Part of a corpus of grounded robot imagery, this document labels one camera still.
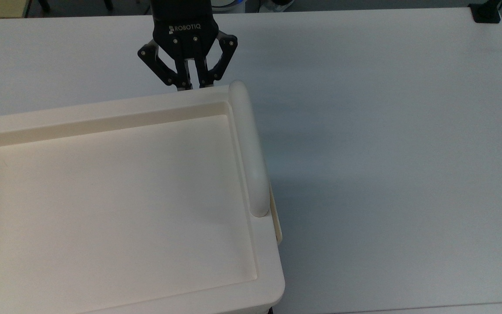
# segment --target white tray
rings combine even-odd
[[[0,313],[263,314],[284,290],[245,86],[0,117]]]

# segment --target floor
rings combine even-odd
[[[151,14],[149,0],[113,0],[113,11],[106,9],[103,0],[48,0],[48,2],[51,6],[51,12],[44,13],[38,1],[32,0],[27,17]],[[473,2],[483,3],[484,0],[295,0],[287,11],[466,7]],[[257,12],[258,8],[259,0],[247,1],[247,12]]]

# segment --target tray handle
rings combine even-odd
[[[240,80],[232,82],[229,87],[229,97],[247,183],[249,211],[255,217],[263,217],[270,209],[269,181],[251,100],[245,84]]]

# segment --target chair leg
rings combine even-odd
[[[38,0],[38,3],[40,4],[44,12],[50,12],[50,4],[47,2],[47,0]]]
[[[109,11],[113,10],[112,0],[104,0],[104,3],[106,4],[106,9],[108,9]]]

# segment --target black clamp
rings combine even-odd
[[[501,21],[501,16],[499,15],[501,6],[502,0],[488,0],[484,4],[468,5],[470,10],[472,10],[474,22],[484,24],[498,24]]]

